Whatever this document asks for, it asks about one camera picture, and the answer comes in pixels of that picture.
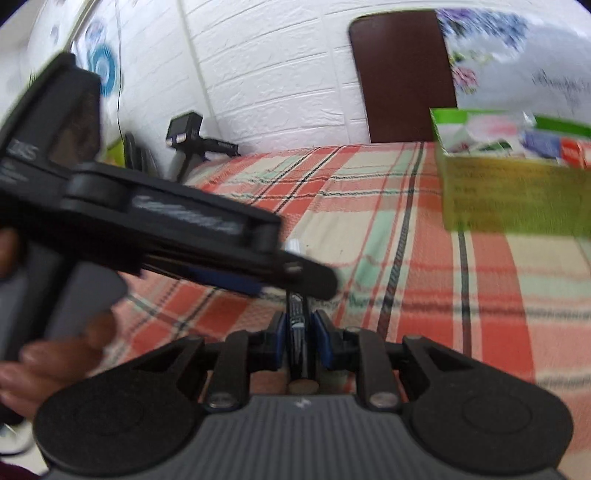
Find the round pad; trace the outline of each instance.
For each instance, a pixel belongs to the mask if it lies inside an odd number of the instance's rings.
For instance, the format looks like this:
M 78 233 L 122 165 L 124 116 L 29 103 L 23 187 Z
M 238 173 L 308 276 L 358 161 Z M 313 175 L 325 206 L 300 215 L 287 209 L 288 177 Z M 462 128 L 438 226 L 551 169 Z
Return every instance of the round pad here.
M 435 457 L 484 475 L 556 467 L 573 434 L 560 399 L 492 369 L 445 373 L 415 402 L 411 424 Z
M 169 458 L 185 444 L 196 408 L 170 377 L 144 371 L 104 374 L 43 404 L 35 437 L 47 459 L 83 476 L 123 476 Z

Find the green box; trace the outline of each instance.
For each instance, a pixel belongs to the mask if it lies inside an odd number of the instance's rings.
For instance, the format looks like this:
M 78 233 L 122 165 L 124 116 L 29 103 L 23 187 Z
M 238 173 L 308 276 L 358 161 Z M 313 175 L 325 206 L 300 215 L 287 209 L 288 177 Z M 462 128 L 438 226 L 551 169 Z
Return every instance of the green box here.
M 591 236 L 591 170 L 545 161 L 446 153 L 438 125 L 464 124 L 476 110 L 431 109 L 448 230 Z M 537 128 L 591 139 L 591 128 L 536 116 Z

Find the finger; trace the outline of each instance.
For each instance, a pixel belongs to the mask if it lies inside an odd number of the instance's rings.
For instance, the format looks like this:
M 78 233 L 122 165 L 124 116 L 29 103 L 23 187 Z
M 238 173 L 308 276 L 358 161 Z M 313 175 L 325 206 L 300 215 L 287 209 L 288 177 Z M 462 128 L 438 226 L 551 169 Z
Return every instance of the finger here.
M 41 403 L 43 403 L 17 397 L 9 391 L 0 391 L 0 400 L 12 411 L 28 420 L 32 420 L 35 417 L 37 410 L 41 406 Z
M 36 375 L 25 365 L 15 362 L 0 367 L 0 388 L 25 400 L 43 402 L 67 384 Z
M 96 349 L 102 350 L 109 345 L 117 335 L 117 320 L 113 312 L 97 315 L 86 327 L 86 341 Z
M 20 358 L 37 375 L 74 382 L 86 378 L 100 365 L 103 352 L 92 348 L 84 338 L 40 340 L 23 347 Z
M 18 261 L 18 235 L 14 230 L 0 231 L 0 278 L 10 275 Z

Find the screw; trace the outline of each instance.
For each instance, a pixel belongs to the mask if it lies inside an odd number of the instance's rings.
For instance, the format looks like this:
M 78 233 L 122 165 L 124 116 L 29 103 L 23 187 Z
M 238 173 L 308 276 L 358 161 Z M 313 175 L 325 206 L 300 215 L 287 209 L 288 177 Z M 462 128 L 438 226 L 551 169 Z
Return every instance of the screw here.
M 289 262 L 283 265 L 285 273 L 290 276 L 300 275 L 304 271 L 304 267 L 299 262 Z
M 394 408 L 398 405 L 398 396 L 391 392 L 374 393 L 369 398 L 369 403 L 375 408 L 385 410 L 386 408 Z
M 227 392 L 218 392 L 214 393 L 209 397 L 209 405 L 211 408 L 219 409 L 227 409 L 227 408 L 234 408 L 237 404 L 237 400 Z

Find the red checkered pattern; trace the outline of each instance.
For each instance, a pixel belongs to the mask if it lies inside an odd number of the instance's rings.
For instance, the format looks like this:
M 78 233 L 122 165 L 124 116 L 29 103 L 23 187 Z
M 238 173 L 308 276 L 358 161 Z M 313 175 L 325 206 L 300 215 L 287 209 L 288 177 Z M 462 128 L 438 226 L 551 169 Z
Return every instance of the red checkered pattern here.
M 561 468 L 591 471 L 591 244 L 447 232 L 431 144 L 323 147 L 201 166 L 190 184 L 285 219 L 285 238 L 340 272 L 318 302 L 337 325 L 388 340 L 421 334 L 535 381 L 567 403 L 575 433 Z M 146 273 L 116 312 L 114 365 L 189 333 L 223 339 L 267 326 L 283 294 L 260 299 Z M 269 387 L 276 381 L 264 375 Z

